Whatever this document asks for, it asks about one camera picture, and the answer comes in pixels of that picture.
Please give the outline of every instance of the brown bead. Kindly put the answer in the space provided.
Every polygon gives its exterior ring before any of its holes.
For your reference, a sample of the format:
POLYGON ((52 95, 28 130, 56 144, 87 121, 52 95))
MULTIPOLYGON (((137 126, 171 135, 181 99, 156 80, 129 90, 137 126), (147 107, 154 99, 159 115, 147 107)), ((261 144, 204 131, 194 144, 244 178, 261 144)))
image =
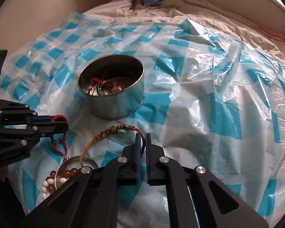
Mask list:
POLYGON ((51 176, 52 179, 55 179, 56 171, 52 170, 49 175, 51 176))
POLYGON ((62 173, 62 177, 66 178, 66 179, 70 178, 70 170, 68 170, 68 169, 64 170, 62 173))
POLYGON ((77 169, 76 168, 73 168, 70 170, 70 177, 72 177, 73 175, 75 175, 77 172, 77 169))
POLYGON ((50 193, 52 193, 52 192, 55 191, 55 186, 54 186, 53 184, 51 184, 51 185, 49 185, 49 186, 47 187, 47 190, 48 190, 50 193))

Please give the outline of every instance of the metal tin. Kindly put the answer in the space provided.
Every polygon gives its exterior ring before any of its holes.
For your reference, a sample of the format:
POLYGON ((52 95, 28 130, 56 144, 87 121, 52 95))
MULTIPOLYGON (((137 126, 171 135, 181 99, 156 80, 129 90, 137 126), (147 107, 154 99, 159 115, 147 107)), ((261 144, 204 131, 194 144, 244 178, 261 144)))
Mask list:
POLYGON ((127 55, 110 55, 87 65, 80 73, 77 85, 83 98, 87 101, 93 115, 108 120, 126 117, 138 109, 145 97, 144 66, 136 58, 127 55), (111 71, 119 77, 124 69, 130 69, 135 75, 135 82, 119 93, 107 96, 93 96, 88 92, 91 78, 111 71))

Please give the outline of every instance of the round metal container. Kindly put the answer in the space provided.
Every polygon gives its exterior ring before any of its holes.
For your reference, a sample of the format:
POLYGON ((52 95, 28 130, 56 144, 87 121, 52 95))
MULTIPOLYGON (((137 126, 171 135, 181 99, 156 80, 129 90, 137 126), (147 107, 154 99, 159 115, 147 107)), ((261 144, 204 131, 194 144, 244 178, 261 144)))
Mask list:
POLYGON ((77 85, 83 98, 87 101, 93 115, 115 120, 126 117, 138 109, 145 97, 144 66, 134 57, 127 55, 110 55, 87 65, 80 73, 77 85), (134 84, 119 93, 104 96, 90 95, 91 78, 108 74, 108 78, 126 77, 124 72, 131 71, 134 84))

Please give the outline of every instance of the bed sheet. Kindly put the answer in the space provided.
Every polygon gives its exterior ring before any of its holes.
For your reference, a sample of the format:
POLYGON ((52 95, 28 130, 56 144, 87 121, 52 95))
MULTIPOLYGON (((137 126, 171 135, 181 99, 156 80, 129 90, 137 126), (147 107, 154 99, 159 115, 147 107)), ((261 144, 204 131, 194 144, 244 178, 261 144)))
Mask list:
MULTIPOLYGON (((107 127, 135 125, 183 166, 208 168, 270 227, 285 213, 285 44, 206 1, 114 0, 72 13, 5 61, 0 98, 66 115, 69 157, 107 127), (144 103, 114 122, 90 115, 76 87, 85 65, 110 54, 133 55, 146 70, 144 103)), ((104 166, 134 136, 113 135, 88 155, 104 166)), ((26 213, 62 160, 46 138, 31 154, 8 172, 26 213)), ((139 186, 122 188, 118 227, 169 227, 165 188, 147 185, 142 163, 139 186)))

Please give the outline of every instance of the white bead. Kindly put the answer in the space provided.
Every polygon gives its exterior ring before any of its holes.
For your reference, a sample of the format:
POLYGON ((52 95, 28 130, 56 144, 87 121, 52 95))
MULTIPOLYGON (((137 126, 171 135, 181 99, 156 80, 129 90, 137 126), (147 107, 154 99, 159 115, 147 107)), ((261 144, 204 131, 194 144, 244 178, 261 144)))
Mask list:
POLYGON ((43 187, 47 188, 49 184, 48 184, 47 181, 44 181, 44 182, 42 183, 42 185, 43 185, 43 187))
POLYGON ((61 183, 65 183, 66 181, 67 181, 66 178, 64 178, 64 177, 60 178, 60 182, 61 182, 61 183))
POLYGON ((47 182, 48 182, 48 184, 54 184, 54 179, 49 178, 49 179, 47 180, 47 182))

